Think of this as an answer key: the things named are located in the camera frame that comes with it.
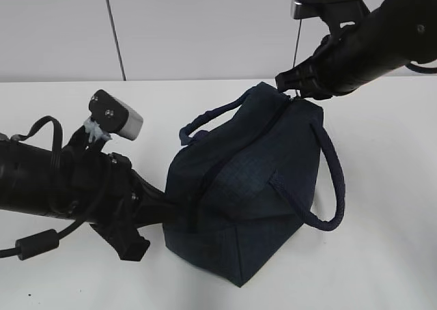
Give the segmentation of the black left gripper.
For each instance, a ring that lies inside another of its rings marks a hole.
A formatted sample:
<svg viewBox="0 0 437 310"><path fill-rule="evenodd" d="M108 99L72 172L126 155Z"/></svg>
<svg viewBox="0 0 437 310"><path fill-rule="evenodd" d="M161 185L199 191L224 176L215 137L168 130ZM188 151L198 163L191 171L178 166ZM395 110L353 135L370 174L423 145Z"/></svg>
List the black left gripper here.
<svg viewBox="0 0 437 310"><path fill-rule="evenodd" d="M76 132L63 145L62 134L54 133L51 181L57 194L52 207L72 219L67 227L54 232L54 240L61 242L89 223L121 260L138 262L150 241L137 228L172 223L182 209L132 169L126 157L105 154L102 149L108 140Z"/></svg>

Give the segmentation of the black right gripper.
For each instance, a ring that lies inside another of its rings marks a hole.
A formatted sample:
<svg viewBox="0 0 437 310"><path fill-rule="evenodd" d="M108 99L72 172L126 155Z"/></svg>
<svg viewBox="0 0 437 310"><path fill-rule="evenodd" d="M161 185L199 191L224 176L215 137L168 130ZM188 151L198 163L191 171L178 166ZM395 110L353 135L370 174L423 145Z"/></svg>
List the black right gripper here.
<svg viewBox="0 0 437 310"><path fill-rule="evenodd" d="M293 68L281 72L274 80L279 93L295 89L298 97L327 100L334 96L344 96L345 93L329 87L318 74L318 62L327 57L342 43L343 37L325 36L313 54Z"/></svg>

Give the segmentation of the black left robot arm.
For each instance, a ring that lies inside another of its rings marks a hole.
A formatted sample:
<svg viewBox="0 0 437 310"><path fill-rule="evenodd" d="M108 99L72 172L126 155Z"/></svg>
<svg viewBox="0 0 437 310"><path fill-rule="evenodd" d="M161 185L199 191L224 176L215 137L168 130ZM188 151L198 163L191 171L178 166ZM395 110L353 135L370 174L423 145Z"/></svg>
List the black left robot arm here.
<svg viewBox="0 0 437 310"><path fill-rule="evenodd" d="M1 209L71 221L61 231L18 239L2 257L25 260L52 251L87 223L121 260L138 262L150 246L139 229L177 218L177 208L121 154L67 145L57 173L51 157L48 150L1 137Z"/></svg>

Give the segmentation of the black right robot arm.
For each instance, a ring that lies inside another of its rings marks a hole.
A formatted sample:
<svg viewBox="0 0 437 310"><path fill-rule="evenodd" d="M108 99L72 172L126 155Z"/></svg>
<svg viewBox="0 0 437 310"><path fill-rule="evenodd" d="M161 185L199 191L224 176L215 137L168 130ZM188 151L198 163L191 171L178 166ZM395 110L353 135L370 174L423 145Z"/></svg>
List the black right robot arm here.
<svg viewBox="0 0 437 310"><path fill-rule="evenodd" d="M325 100L351 94L398 68L434 74L436 0L294 0L296 20L320 18L329 29L313 54L278 74L277 89Z"/></svg>

